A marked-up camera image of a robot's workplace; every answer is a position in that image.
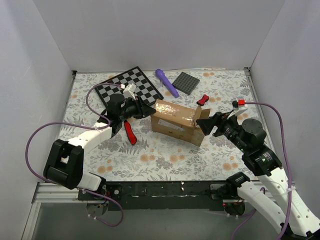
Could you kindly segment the red black knife cap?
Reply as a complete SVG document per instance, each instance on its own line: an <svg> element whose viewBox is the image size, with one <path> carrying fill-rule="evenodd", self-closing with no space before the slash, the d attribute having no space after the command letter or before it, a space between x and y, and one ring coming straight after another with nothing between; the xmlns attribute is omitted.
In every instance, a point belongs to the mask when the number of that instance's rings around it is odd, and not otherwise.
<svg viewBox="0 0 320 240"><path fill-rule="evenodd" d="M202 106L205 105L205 103L206 103L209 99L210 99L210 97L209 97L208 95L204 94L204 95L202 96L202 98L199 99L199 100L196 102L196 104L202 107Z"/></svg>

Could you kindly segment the red black utility knife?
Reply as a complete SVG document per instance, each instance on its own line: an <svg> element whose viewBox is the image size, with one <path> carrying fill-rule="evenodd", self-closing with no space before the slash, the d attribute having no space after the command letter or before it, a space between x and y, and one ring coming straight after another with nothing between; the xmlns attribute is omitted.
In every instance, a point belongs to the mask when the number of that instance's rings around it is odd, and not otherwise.
<svg viewBox="0 0 320 240"><path fill-rule="evenodd" d="M137 143L137 137L133 133L130 123L125 120L123 125L130 144L134 146Z"/></svg>

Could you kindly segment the brown taped cardboard box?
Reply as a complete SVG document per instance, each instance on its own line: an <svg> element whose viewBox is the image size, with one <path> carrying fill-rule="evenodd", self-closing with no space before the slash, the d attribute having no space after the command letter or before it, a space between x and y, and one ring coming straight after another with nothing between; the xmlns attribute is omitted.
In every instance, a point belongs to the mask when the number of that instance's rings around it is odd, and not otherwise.
<svg viewBox="0 0 320 240"><path fill-rule="evenodd" d="M157 100L156 113L150 116L151 130L199 147L205 137L196 120L209 117L211 110L201 106L189 108L164 100Z"/></svg>

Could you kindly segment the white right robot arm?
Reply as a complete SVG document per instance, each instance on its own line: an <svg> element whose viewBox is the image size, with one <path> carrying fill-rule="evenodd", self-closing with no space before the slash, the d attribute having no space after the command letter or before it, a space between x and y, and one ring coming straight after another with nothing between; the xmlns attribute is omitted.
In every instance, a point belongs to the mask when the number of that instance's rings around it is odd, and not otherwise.
<svg viewBox="0 0 320 240"><path fill-rule="evenodd" d="M214 137L224 135L241 152L246 167L259 179L273 196L269 199L250 181L243 172L227 178L220 195L232 199L242 198L250 203L269 223L281 239L318 240L320 220L307 207L297 191L289 185L289 178L276 154L265 144L267 133L256 119L246 119L238 124L236 116L217 112L207 119L198 119L197 124L207 136L214 127Z"/></svg>

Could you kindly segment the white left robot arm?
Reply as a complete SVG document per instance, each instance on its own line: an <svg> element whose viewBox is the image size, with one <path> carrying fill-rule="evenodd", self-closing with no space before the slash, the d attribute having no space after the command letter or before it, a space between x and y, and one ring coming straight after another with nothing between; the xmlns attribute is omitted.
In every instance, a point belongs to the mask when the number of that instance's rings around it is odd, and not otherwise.
<svg viewBox="0 0 320 240"><path fill-rule="evenodd" d="M127 119L143 119L154 113L156 110L143 102L139 96L132 99L114 94L93 129L68 140L58 139L52 144L43 176L70 190L88 189L95 200L103 199L107 193L103 185L105 180L84 171L85 155L102 142L113 138Z"/></svg>

